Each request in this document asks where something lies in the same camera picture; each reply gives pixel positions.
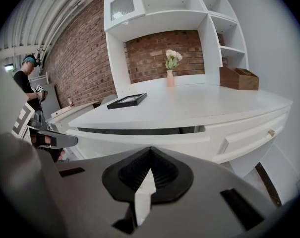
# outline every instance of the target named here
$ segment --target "wooden box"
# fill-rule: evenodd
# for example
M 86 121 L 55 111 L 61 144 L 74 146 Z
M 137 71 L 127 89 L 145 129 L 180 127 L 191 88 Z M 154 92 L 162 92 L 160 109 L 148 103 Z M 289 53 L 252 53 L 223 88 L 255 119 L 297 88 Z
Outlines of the wooden box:
M 247 69 L 219 67 L 220 86 L 237 90 L 258 90 L 259 78 Z

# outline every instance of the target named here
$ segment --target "black picture frame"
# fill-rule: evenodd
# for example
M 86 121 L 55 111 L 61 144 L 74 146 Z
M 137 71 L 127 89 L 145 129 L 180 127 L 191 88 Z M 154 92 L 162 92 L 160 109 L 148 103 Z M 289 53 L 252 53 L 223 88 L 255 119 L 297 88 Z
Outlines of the black picture frame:
M 112 102 L 111 104 L 107 105 L 107 108 L 108 109 L 119 109 L 119 108 L 125 108 L 125 107 L 138 106 L 146 96 L 147 96 L 146 93 L 129 95 L 129 96 L 126 96 L 126 97 L 124 97 L 120 100 Z M 126 100 L 128 98 L 136 98 L 136 99 L 133 99 L 131 101 L 123 102 L 124 100 Z

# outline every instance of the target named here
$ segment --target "drawer handle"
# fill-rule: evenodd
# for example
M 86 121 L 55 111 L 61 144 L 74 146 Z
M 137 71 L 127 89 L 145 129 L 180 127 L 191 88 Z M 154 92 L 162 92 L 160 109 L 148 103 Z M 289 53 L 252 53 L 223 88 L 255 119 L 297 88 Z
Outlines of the drawer handle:
M 272 130 L 272 129 L 270 129 L 268 132 L 269 132 L 269 134 L 271 135 L 271 137 L 273 137 L 273 136 L 275 135 L 275 131 Z

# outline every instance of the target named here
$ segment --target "white countertop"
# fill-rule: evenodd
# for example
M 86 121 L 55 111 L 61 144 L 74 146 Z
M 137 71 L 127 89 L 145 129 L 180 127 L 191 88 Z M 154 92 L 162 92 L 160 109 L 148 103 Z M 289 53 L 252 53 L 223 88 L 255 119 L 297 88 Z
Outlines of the white countertop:
M 50 124 L 55 124 L 57 122 L 59 122 L 60 120 L 66 118 L 67 116 L 79 111 L 79 110 L 82 110 L 90 105 L 93 105 L 95 103 L 97 103 L 98 101 L 95 101 L 95 102 L 89 102 L 89 103 L 86 103 L 86 104 L 83 104 L 83 105 L 80 105 L 80 106 L 75 106 L 73 108 L 71 108 L 71 110 L 68 110 L 66 111 L 65 113 L 59 115 L 58 117 L 55 117 L 55 118 L 49 118 L 46 120 L 46 122 L 50 123 Z
M 134 107 L 107 104 L 69 122 L 99 129 L 155 129 L 207 125 L 249 118 L 284 108 L 292 101 L 266 91 L 239 91 L 210 84 L 153 89 Z

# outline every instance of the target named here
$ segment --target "white wall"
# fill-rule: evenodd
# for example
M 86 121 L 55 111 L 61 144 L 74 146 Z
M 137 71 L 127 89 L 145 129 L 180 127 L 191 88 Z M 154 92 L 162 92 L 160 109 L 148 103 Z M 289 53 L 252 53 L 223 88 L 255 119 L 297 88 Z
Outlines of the white wall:
M 229 0 L 240 22 L 249 69 L 260 88 L 293 101 L 284 131 L 261 160 L 282 202 L 300 180 L 300 27 L 281 0 Z

